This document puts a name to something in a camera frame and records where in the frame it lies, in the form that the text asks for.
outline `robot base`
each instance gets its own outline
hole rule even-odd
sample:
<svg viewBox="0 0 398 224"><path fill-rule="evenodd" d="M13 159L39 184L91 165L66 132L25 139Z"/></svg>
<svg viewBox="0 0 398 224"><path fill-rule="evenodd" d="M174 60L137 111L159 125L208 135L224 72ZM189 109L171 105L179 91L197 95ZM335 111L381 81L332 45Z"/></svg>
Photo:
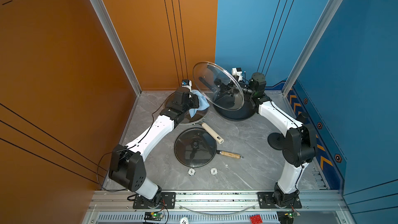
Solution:
<svg viewBox="0 0 398 224"><path fill-rule="evenodd" d="M269 146L278 151L282 150L282 142L284 139L285 137L281 133L277 132L273 132L267 137Z"/></svg>
<svg viewBox="0 0 398 224"><path fill-rule="evenodd" d="M176 200L176 193L175 192L162 192L160 201L163 202L164 200L164 205L167 207L167 209L173 209L174 208L174 202ZM156 204L156 206L153 206L152 202L149 202L145 197L136 195L134 199L134 205L133 209L161 209L163 206L161 204Z"/></svg>
<svg viewBox="0 0 398 224"><path fill-rule="evenodd" d="M299 191L291 194L283 194L283 192L275 185L275 191L257 192L258 203L260 208L286 208L292 205L294 208L302 208Z"/></svg>

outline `white robot arm segment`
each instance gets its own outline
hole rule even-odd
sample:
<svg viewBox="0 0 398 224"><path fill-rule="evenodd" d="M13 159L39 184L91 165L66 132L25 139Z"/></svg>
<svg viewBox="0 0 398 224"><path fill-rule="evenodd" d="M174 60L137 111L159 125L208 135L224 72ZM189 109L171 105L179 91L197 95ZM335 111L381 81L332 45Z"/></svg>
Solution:
<svg viewBox="0 0 398 224"><path fill-rule="evenodd" d="M294 193L297 190L297 183L302 177L302 172L308 166L308 163L303 163L299 167L289 164L285 161L281 178L278 180L278 186L285 194Z"/></svg>
<svg viewBox="0 0 398 224"><path fill-rule="evenodd" d="M269 120L276 128L281 131L283 136L290 128L298 128L302 126L300 121L295 120L288 114L283 112L272 101L262 103L258 108L258 113Z"/></svg>
<svg viewBox="0 0 398 224"><path fill-rule="evenodd" d="M149 128L126 145L130 151L140 152L144 161L159 141L174 129L174 121L166 115L160 115L152 124L152 127Z"/></svg>

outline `ventilation grille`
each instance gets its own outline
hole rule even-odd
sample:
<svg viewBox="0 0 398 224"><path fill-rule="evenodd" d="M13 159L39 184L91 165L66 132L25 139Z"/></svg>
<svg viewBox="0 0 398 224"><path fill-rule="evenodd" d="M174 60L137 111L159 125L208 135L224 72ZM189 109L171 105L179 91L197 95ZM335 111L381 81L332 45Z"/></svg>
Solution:
<svg viewBox="0 0 398 224"><path fill-rule="evenodd" d="M258 213L251 212L238 215L220 215L220 216L204 216L199 214L192 214L192 212L170 212L169 221L167 224L180 223L182 217L187 217L190 223L250 223L250 217ZM260 214L263 223L280 223L278 215L274 211ZM142 223L143 212L100 212L97 222L121 222L121 223Z"/></svg>

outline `aluminum frame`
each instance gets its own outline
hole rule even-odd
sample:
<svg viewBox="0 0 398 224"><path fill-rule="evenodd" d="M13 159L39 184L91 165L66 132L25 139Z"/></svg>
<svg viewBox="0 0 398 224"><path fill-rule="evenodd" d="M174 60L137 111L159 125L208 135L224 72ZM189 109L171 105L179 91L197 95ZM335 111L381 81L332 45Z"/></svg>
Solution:
<svg viewBox="0 0 398 224"><path fill-rule="evenodd" d="M231 213L249 207L245 214L272 214L275 211L290 211L290 209L261 209L258 204L257 192L269 190L177 190L175 192L175 208L169 209L170 215L181 216L195 214L187 209L199 212ZM130 213L153 210L133 209L133 203L127 201L132 193L96 191L88 207L84 224L96 223L100 214L107 212ZM336 211L340 222L355 224L351 213L338 190L300 190L302 211Z"/></svg>
<svg viewBox="0 0 398 224"><path fill-rule="evenodd" d="M90 2L97 13L98 19L100 20L102 27L112 44L117 58L119 59L119 62L122 65L123 70L126 73L126 76L129 79L132 88L134 89L134 92L136 93L137 97L139 97L142 92L141 86L138 83L137 77L135 76L127 54L123 48L122 42L117 35L116 29L112 23L111 17L109 16L103 1L90 0Z"/></svg>
<svg viewBox="0 0 398 224"><path fill-rule="evenodd" d="M283 95L287 96L289 93L342 1L343 0L329 0L326 4L321 17L318 19L315 28L313 29L307 43L305 44L300 56L296 61L296 64L290 72L285 85L282 88Z"/></svg>

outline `black stripe line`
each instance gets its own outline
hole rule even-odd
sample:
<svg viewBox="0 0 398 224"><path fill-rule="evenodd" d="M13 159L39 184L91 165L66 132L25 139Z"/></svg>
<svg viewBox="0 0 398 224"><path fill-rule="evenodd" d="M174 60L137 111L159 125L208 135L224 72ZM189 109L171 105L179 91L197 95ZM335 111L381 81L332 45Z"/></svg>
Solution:
<svg viewBox="0 0 398 224"><path fill-rule="evenodd" d="M276 26L275 34L274 34L274 37L272 38L271 45L269 46L267 58L266 58L266 61L264 62L264 66L263 66L263 69L261 70L261 72L264 71L264 68L265 68L265 66L266 66L266 63L267 63L267 60L268 60L268 56L269 56L269 53L270 53L271 48L272 48L272 44L273 44L273 42L274 42L274 40L275 40L275 37L276 37L276 32L278 32L279 24L281 23L281 20L282 20L282 17L283 17L283 13L285 12L285 8L286 8L287 1L288 1L288 0L286 0L285 6L283 7L282 14L281 14L281 17L279 18L278 25Z"/></svg>
<svg viewBox="0 0 398 224"><path fill-rule="evenodd" d="M17 115L18 117L22 118L24 121L28 122L29 124L31 124L32 126L36 127L37 129L39 129L40 131L46 133L48 136L52 137L53 139L55 139L56 141L60 142L61 144L63 144L64 146L68 147L69 149L71 149L72 151L76 152L77 154L79 154L80 156L86 158L88 161L92 162L95 165L95 162L91 161L90 159L88 159L87 157L83 156L82 154L80 154L79 152L75 151L74 149L72 149L71 147L67 146L65 143L59 141L58 139L56 139L55 137L51 136L50 134L48 134L47 132L45 132L43 129L39 128L38 126L36 126L35 124L33 124L32 122L28 121L26 118L22 117L21 115L17 114L16 112L12 111L11 109L9 109L8 107L6 107L5 105L3 105L2 103L0 103L0 106L4 107L5 109L7 109L8 111L12 112L13 114Z"/></svg>
<svg viewBox="0 0 398 224"><path fill-rule="evenodd" d="M12 2L12 0L11 0L11 1L8 1L8 2L5 2L5 3L4 3L4 4L2 4L2 5L8 4L9 2Z"/></svg>
<svg viewBox="0 0 398 224"><path fill-rule="evenodd" d="M258 70L259 70L259 68L260 68L260 64L261 64L261 60L263 59L264 51L266 50L266 46L267 46L267 42L268 42L268 38L269 38L269 34L271 33L272 25L273 25L273 22L274 22L274 20L275 20L276 12L278 11L278 8L279 8L279 3L280 3L280 2L281 2L281 0L279 0L279 1L278 1L278 5L276 6L276 10L275 10L274 18L272 19L271 27L269 28L269 32L268 32L268 36L267 36L267 40L266 40L266 44L264 45L263 53L262 53L262 55L261 55L260 62L258 63L257 72L258 72Z"/></svg>
<svg viewBox="0 0 398 224"><path fill-rule="evenodd" d="M176 14L174 13L174 4L173 4L173 0L172 0L172 7L173 7L173 16L174 16L174 26L176 27L176 36L177 36L178 54L180 55L181 74L182 74L182 79L184 79L184 72L182 71L181 52L180 52L180 43L179 43L179 41L178 41L178 32L177 32L177 24L176 24Z"/></svg>
<svg viewBox="0 0 398 224"><path fill-rule="evenodd" d="M380 199L380 198L384 198L384 197L391 197L391 196L393 196L393 195L398 195L398 193L390 194L390 195L385 195L385 196L382 196L382 197L375 197L375 198L371 198L371 199L367 199L367 200L363 200L363 201L359 201L359 202L353 202L353 203L349 203L349 204L347 204L347 205L356 204L356 203L360 203L360 202L371 201L371 200Z"/></svg>
<svg viewBox="0 0 398 224"><path fill-rule="evenodd" d="M28 151L28 150L26 150L26 149L23 149L22 147L17 146L16 144L13 144L13 143L11 143L11 142L9 142L9 141L3 139L3 138L0 138L0 140L4 141L4 142L6 142L6 143L9 143L9 144L11 144L11 145L13 145L13 146L15 146L15 147L18 147L18 148L20 148L21 150L24 150L24 151L26 151L26 152L28 152L28 153L30 153L30 154L32 154L32 155L35 155L36 157L39 157L39 158L41 158L41 159L43 159L43 160L46 160L47 162L50 162L50 163L52 163L52 164L54 164L54 165L56 165L56 166L58 166L58 167L61 167L61 168L65 169L65 170L67 170L67 171L69 171L69 172L72 172L73 174L76 174L76 175L78 175L78 176L80 176L80 177L86 178L87 180L92 181L92 182L95 183L95 184L98 184L98 183L94 182L93 180L91 180L91 179L89 179L89 178L87 178L87 177L85 177L85 176L82 176L82 175L80 175L80 174L77 174L76 172L73 172L73 171L71 171L70 169L67 169L67 168L65 168L65 167L63 167L63 166L61 166L61 165L59 165L59 164L56 164L56 163L54 163L54 162L52 162L52 161L50 161L50 160L48 160L48 159L45 159L44 157L41 157L41 156L39 156L39 155L37 155L37 154L34 154L33 152L30 152L30 151Z"/></svg>
<svg viewBox="0 0 398 224"><path fill-rule="evenodd" d="M371 188L374 188L374 187L377 187L377 186L381 186L381 185L384 185L384 184L387 184L387 183L392 183L392 182L395 182L395 181L398 181L398 179L395 179L395 180L392 180L392 181L389 181L389 182L385 182L385 183L381 183L381 184L378 184L378 185L375 185L375 186L372 186L372 187L369 187L369 188L360 189L360 190L357 190L357 191L354 191L354 192L345 194L345 195L343 195L343 196L350 195L350 194L353 194L353 193L356 193L356 192L360 192L360 191L362 191L362 190L371 189Z"/></svg>
<svg viewBox="0 0 398 224"><path fill-rule="evenodd" d="M166 0L164 0L164 7L166 8L166 16L167 16L167 23L169 24L169 31L170 31L170 39L172 41L172 48L173 48L173 55L174 55L174 63L176 64L176 72L177 72L177 85L180 85L180 76L178 75L178 69L177 69L177 61L176 61L176 53L174 52L174 45L173 45L173 38L172 38L172 30L170 29L170 21L169 21L169 15L167 13L167 6L166 6Z"/></svg>
<svg viewBox="0 0 398 224"><path fill-rule="evenodd" d="M178 8L180 9L181 33L182 33L182 45L184 46L185 69L186 69L186 71L187 71L187 79L188 79L187 55L185 54L184 31L183 31L183 29L182 29L182 17L181 17L181 6L180 6L180 0L178 0Z"/></svg>
<svg viewBox="0 0 398 224"><path fill-rule="evenodd" d="M389 207L389 208L379 208L379 209L373 209L373 210L367 210L367 211L361 211L361 212L356 212L356 213L352 213L352 214L360 214L360 213L366 213L366 212L372 212L372 211L378 211L378 210L384 210L384 209L390 209L390 208L398 208L398 206Z"/></svg>
<svg viewBox="0 0 398 224"><path fill-rule="evenodd" d="M26 133L24 133L24 132L18 130L17 128L12 127L11 125L7 124L6 122L4 122L4 121L2 121L2 120L0 120L0 122L2 122L3 124L5 124L5 125L8 126L8 127L11 127L12 129L16 130L17 132L19 132L19 133L21 133L21 134L27 136L28 138L30 138L30 139L36 141L37 143L39 143L39 144L41 144L41 145L43 145L43 146L49 148L50 150L52 150L52 151L54 151L54 152L57 152L57 151L54 150L53 148L51 148L51 147L49 147L49 146L43 144L42 142L38 141L37 139L34 139L33 137L31 137L31 136L27 135ZM80 164L80 163L78 163L78 162L72 160L71 158L65 156L64 154L62 154L62 153L60 153L60 152L57 152L57 153L60 154L60 155L63 156L63 157L66 157L66 158L69 159L70 161L75 162L75 163L77 163L78 165L80 165L80 166L82 166L82 167L88 169L89 171L91 171L91 172L93 172L93 173L95 173L95 174L97 173L97 172L95 172L95 171L93 171L93 170L90 170L89 168L85 167L84 165L82 165L82 164Z"/></svg>
<svg viewBox="0 0 398 224"><path fill-rule="evenodd" d="M281 39L283 29L285 28L285 24L286 24L286 22L287 22L287 18L289 17L289 14L290 14L290 11L291 11L291 9L292 9L292 6L293 6L293 3L294 3L294 2L295 2L295 0L293 0L293 1L292 1L292 4L290 5L289 12L287 13L285 23L283 24L283 27L282 27L282 30L281 30L281 34L279 35L279 38L278 38L278 42L276 42L275 49L274 49L274 52L272 53L271 60L269 61L268 68L267 68L267 72L266 72L265 76L267 76L269 66L271 66L272 58L273 58L273 56L274 56L274 54L275 54L276 48L278 47L279 40Z"/></svg>

